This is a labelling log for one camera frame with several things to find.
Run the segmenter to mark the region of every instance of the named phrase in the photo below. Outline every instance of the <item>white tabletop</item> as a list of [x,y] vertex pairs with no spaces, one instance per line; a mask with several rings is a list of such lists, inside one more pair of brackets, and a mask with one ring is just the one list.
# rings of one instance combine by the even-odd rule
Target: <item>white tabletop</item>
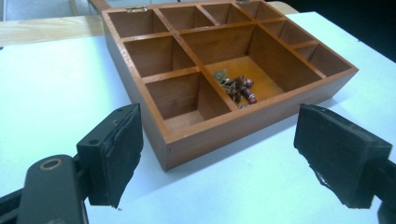
[[[360,71],[321,106],[396,145],[396,63],[319,14],[289,15]],[[0,195],[30,165],[76,143],[130,102],[103,36],[0,50]],[[297,115],[164,172],[144,135],[142,159],[119,209],[90,206],[91,223],[376,223],[317,181],[293,147]],[[394,150],[390,155],[396,161]]]

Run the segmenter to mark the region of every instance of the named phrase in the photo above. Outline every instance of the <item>wooden box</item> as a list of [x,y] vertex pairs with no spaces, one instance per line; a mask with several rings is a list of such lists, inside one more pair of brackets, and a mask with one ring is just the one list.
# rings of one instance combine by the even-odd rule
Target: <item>wooden box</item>
[[[103,11],[107,46],[164,170],[331,98],[358,71],[263,1],[131,11]],[[252,79],[258,103],[239,109],[221,69]]]

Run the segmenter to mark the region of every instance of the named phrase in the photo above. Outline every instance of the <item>empty compartment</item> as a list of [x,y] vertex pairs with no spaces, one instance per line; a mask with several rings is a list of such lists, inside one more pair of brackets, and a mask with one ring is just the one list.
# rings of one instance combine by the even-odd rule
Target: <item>empty compartment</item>
[[289,45],[300,44],[313,38],[290,21],[274,21],[263,24],[270,32]]
[[268,20],[275,18],[282,18],[282,15],[273,10],[264,2],[250,2],[250,3],[242,3],[238,4],[241,8],[243,8],[248,14],[252,17],[256,18],[256,20]]
[[124,45],[141,77],[195,66],[172,36],[129,41]]
[[169,7],[160,11],[176,30],[213,26],[197,7]]
[[256,25],[202,31],[182,37],[212,74],[226,69],[229,78],[252,79],[255,84],[251,90],[257,101],[320,80],[315,71]]
[[326,77],[346,71],[351,66],[322,45],[312,45],[296,51],[312,63]]
[[134,13],[112,12],[108,13],[108,16],[121,38],[168,31],[153,10]]
[[231,4],[207,5],[203,8],[220,24],[249,21],[249,18]]
[[230,112],[201,73],[151,82],[147,88],[171,131]]

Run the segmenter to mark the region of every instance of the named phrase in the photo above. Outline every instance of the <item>black mechanical part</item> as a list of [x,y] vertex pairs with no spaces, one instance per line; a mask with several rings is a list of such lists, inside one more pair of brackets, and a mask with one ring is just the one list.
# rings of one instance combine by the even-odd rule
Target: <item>black mechanical part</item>
[[113,111],[78,143],[74,158],[32,165],[24,188],[0,198],[0,224],[88,223],[84,200],[117,207],[142,148],[139,104]]
[[326,108],[301,105],[294,147],[318,181],[349,208],[370,208],[375,195],[386,215],[396,214],[396,166],[392,145]]

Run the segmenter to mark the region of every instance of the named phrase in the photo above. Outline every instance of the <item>dark background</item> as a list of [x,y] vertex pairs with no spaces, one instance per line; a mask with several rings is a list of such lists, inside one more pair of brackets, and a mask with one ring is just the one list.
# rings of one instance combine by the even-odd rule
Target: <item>dark background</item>
[[300,12],[316,11],[396,62],[396,0],[281,1]]

